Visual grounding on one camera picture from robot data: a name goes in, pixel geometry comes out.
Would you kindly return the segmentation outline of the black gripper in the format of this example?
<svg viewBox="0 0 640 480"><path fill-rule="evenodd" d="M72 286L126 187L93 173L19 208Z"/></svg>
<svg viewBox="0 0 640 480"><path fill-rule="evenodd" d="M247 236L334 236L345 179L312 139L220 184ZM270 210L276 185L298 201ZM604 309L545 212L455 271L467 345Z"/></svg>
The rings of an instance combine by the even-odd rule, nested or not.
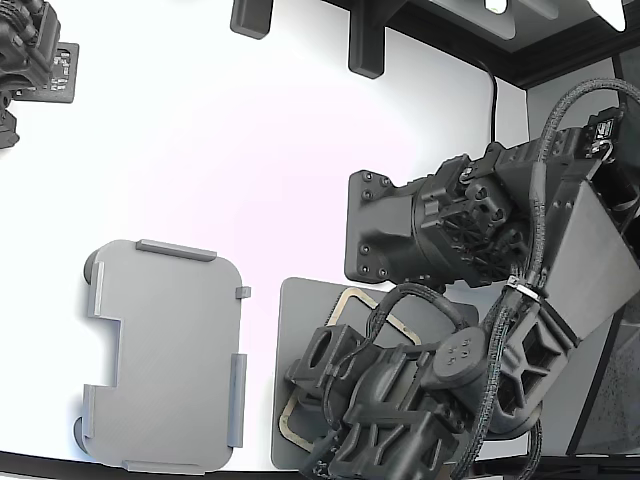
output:
<svg viewBox="0 0 640 480"><path fill-rule="evenodd" d="M437 475L459 445L460 409L422 385L435 348L386 349L357 381L334 475Z"/></svg>

